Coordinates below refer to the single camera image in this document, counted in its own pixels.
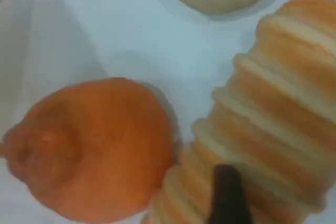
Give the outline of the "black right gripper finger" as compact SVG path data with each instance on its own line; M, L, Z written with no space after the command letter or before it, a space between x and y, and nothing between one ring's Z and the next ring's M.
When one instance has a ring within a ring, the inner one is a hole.
M249 224L253 222L240 173L230 165L216 165L210 224Z

